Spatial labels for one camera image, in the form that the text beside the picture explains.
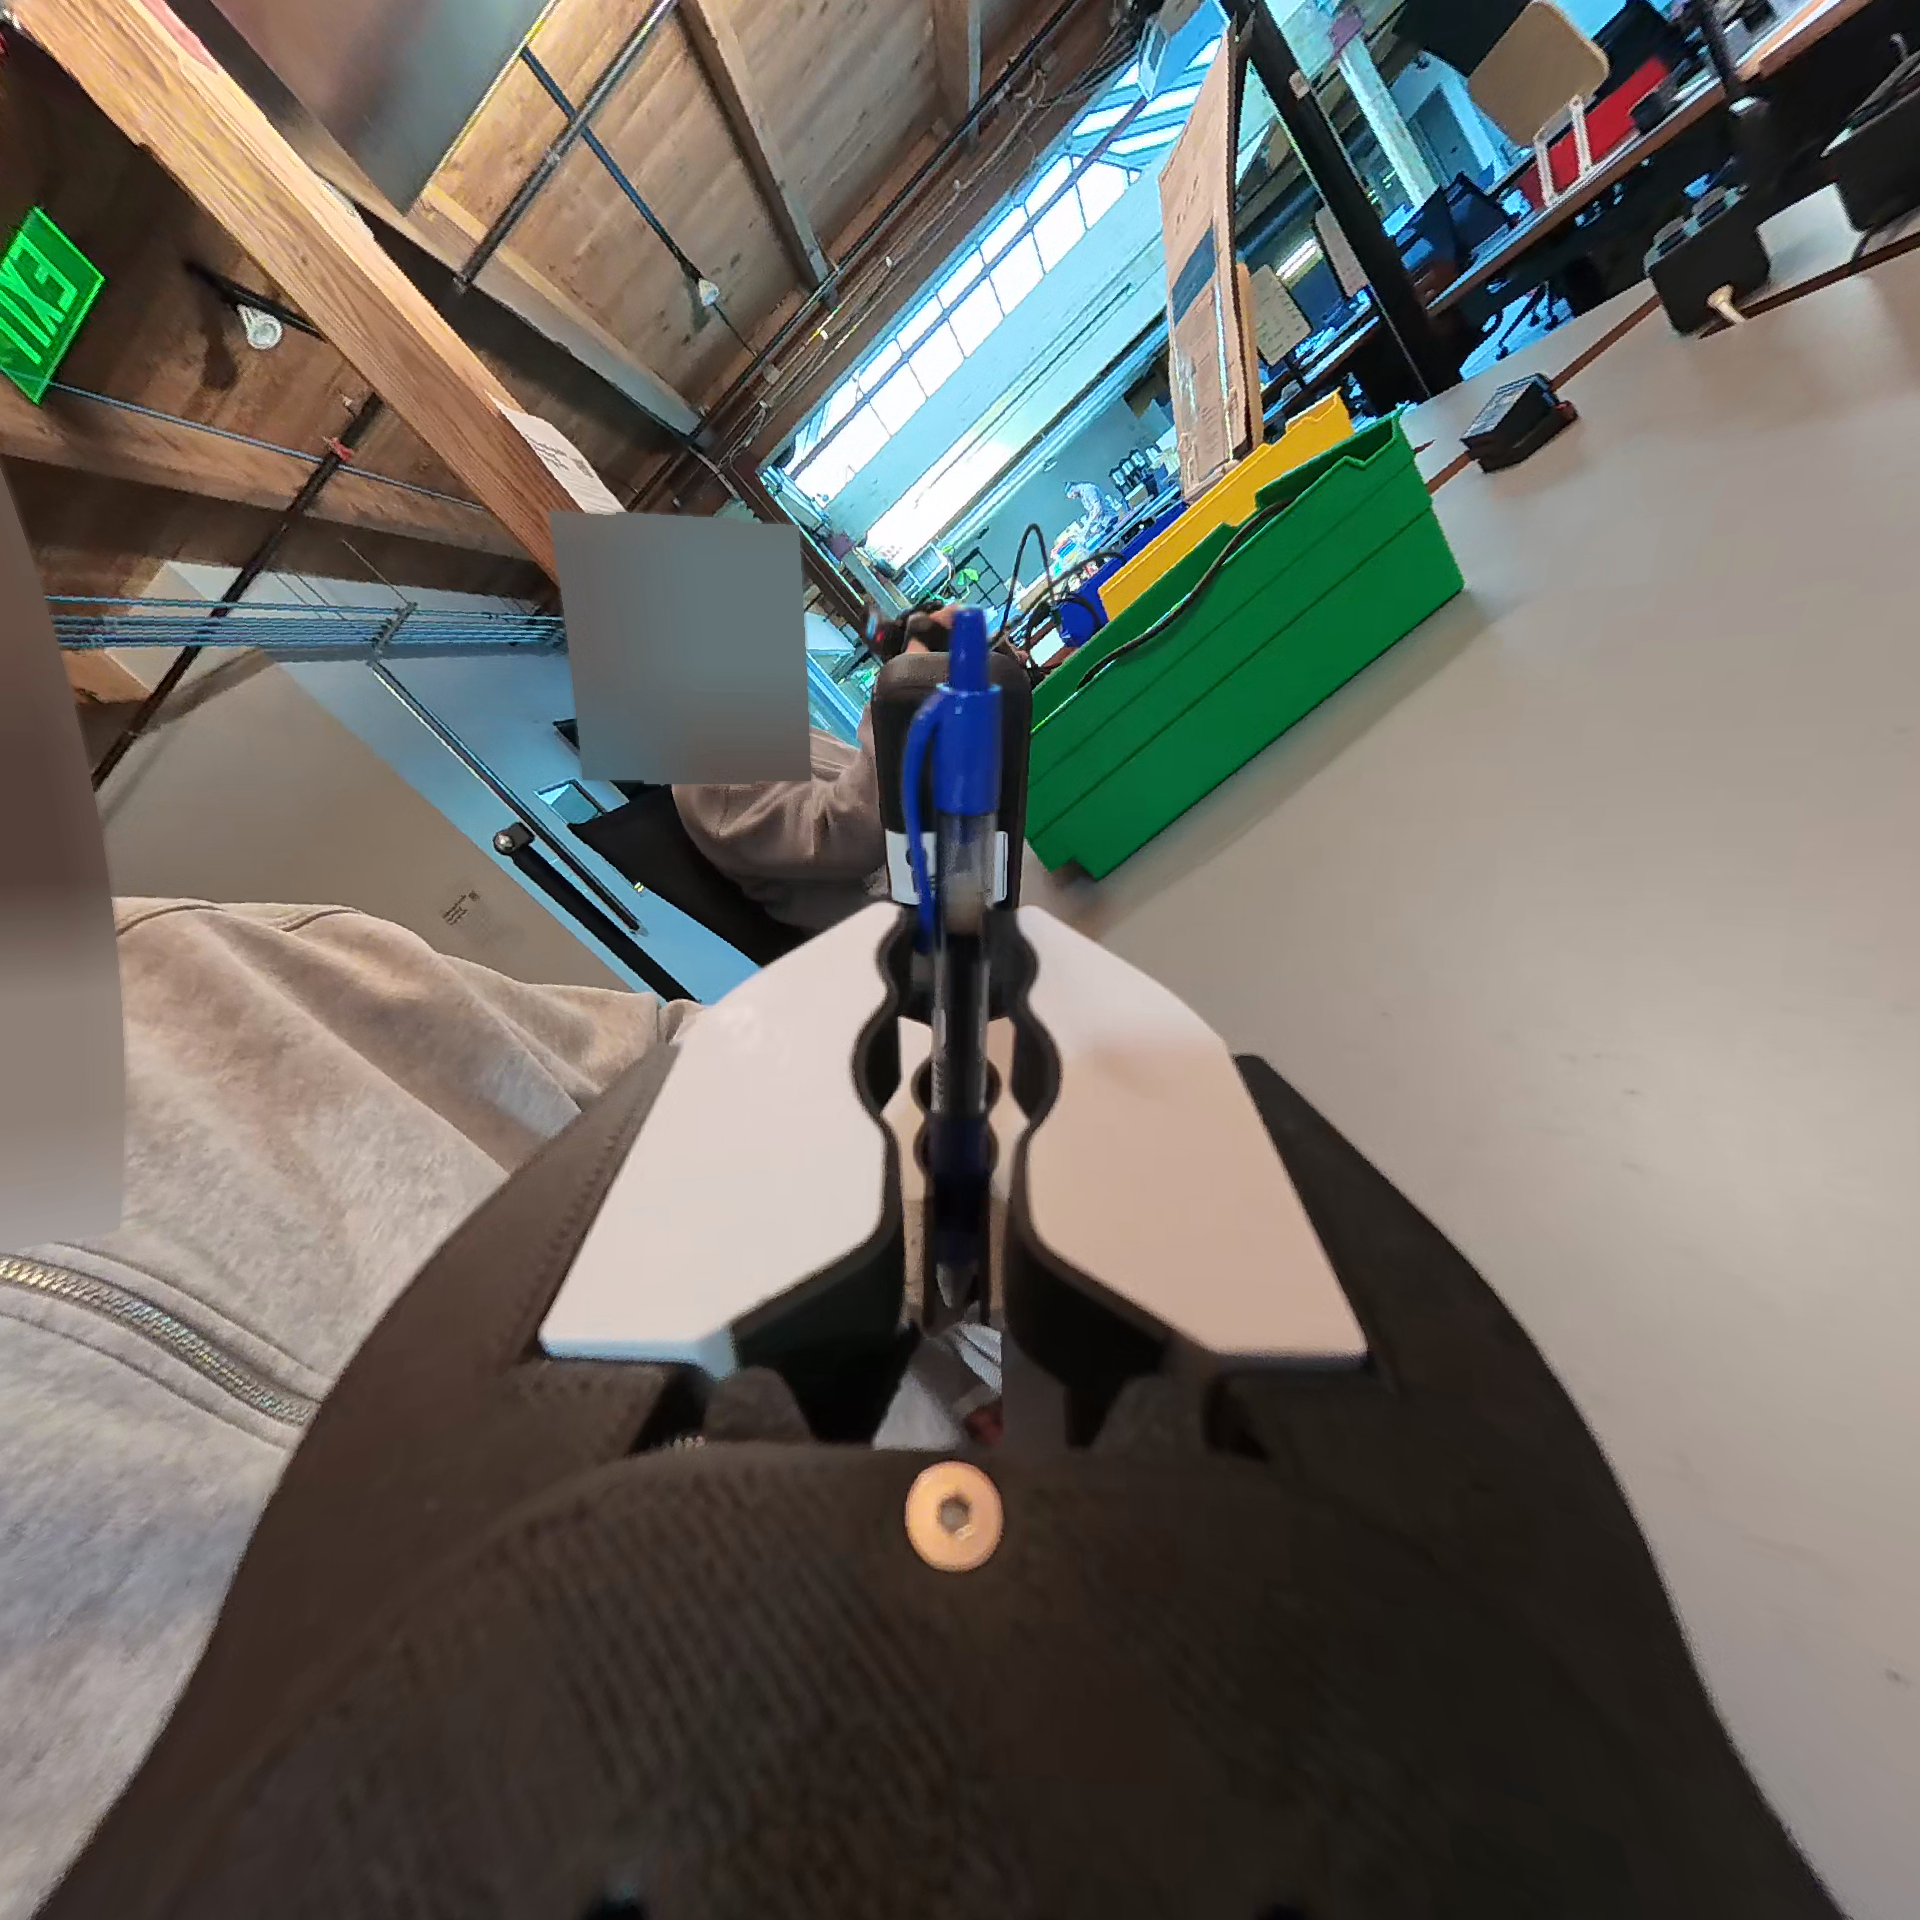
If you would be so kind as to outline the light grey desk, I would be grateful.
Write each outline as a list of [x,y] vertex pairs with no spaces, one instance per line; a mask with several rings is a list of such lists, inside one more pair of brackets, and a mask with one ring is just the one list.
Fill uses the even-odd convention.
[[1504,1296],[1852,1915],[1917,1883],[1915,377],[1908,248],[1413,408],[1464,593],[1058,896]]

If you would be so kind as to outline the person's left forearm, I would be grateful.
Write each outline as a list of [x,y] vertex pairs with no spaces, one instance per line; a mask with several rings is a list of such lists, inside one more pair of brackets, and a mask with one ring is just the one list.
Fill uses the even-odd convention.
[[696,998],[522,983],[344,904],[120,896],[128,1214],[159,1190],[424,1192],[432,1159],[509,1173]]

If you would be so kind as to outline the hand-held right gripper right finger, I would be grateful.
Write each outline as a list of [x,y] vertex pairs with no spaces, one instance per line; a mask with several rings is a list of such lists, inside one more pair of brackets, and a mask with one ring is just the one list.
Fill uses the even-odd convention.
[[1176,991],[1047,910],[1027,1007],[1061,1068],[1024,1134],[1040,1253],[1225,1361],[1369,1348],[1225,1039]]

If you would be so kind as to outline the green exit sign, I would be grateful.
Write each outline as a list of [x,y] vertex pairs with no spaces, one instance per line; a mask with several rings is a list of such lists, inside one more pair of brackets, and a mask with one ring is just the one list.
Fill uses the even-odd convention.
[[2,375],[39,407],[106,287],[106,272],[39,205],[2,252]]

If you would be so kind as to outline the blue ballpoint pen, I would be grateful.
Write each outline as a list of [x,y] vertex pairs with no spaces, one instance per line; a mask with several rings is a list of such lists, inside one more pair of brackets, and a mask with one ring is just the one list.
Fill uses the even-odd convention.
[[927,1315],[969,1318],[989,1236],[989,911],[999,872],[1002,704],[986,619],[951,619],[948,665],[903,745],[903,831],[929,976]]

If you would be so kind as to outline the blue plastic bin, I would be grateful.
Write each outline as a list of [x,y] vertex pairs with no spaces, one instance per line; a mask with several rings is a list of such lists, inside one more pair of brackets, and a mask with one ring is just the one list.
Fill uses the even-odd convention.
[[1063,644],[1077,648],[1112,617],[1127,611],[1167,572],[1168,559],[1148,547],[1127,548],[1092,567],[1082,581],[1055,593],[1055,614]]

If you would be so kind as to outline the beige-backed chair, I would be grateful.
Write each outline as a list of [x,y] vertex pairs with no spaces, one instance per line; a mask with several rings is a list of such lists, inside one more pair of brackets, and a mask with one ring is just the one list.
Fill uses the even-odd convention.
[[1476,110],[1524,143],[1573,104],[1584,107],[1609,79],[1597,40],[1555,1],[1527,1],[1467,75]]

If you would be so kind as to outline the green plastic bin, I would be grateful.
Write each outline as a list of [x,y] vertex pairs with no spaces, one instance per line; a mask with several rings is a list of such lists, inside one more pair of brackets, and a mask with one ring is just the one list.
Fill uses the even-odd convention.
[[1460,590],[1401,413],[1352,432],[1045,676],[1029,849],[1114,872]]

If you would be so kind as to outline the black pole stand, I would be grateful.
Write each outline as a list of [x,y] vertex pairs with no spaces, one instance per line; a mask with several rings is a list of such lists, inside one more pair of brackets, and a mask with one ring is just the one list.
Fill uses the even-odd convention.
[[1455,388],[1460,353],[1434,320],[1400,246],[1386,233],[1281,23],[1260,1],[1232,1],[1229,16],[1245,57],[1279,107],[1287,139],[1369,281],[1384,327],[1415,391],[1421,399],[1432,399]]

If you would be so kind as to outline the black docking block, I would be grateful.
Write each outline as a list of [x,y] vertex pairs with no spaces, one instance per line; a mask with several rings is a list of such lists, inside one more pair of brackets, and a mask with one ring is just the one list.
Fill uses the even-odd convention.
[[1762,228],[1784,212],[1775,196],[1723,182],[1652,233],[1643,272],[1675,336],[1699,334],[1769,281]]

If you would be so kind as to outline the person's grey sweatshirt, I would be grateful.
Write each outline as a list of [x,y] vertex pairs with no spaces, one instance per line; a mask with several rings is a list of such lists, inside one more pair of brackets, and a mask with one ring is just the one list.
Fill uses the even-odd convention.
[[140,1128],[114,1233],[5,1283],[5,1915],[148,1756],[317,1400],[500,1161]]

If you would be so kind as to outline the red storage box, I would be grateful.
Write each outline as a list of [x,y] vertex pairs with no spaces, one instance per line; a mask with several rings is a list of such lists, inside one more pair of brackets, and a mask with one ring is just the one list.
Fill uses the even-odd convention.
[[1565,192],[1592,172],[1595,161],[1607,160],[1616,148],[1641,133],[1637,110],[1650,93],[1671,79],[1668,62],[1660,54],[1648,57],[1625,79],[1605,88],[1603,96],[1584,112],[1584,128],[1589,136],[1589,165],[1577,160],[1577,133],[1563,126],[1548,142],[1548,182],[1555,193]]

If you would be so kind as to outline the black office chair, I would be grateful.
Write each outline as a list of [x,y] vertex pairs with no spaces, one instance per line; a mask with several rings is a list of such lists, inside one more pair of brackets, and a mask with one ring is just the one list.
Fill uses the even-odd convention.
[[692,843],[674,793],[664,784],[624,784],[624,801],[570,830],[644,894],[674,904],[756,967],[801,949],[810,935],[773,918]]

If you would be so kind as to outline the white paper notice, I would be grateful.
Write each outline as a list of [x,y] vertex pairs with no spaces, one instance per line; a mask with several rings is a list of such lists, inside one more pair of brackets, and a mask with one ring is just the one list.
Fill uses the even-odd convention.
[[571,510],[587,513],[624,511],[608,481],[553,423],[512,407],[499,407],[499,412],[563,487]]

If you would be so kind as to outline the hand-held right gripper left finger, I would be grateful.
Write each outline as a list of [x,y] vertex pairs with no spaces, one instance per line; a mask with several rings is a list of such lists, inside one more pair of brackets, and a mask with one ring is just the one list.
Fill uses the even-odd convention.
[[545,1311],[552,1360],[877,1371],[905,1297],[893,949],[876,903],[700,1012]]

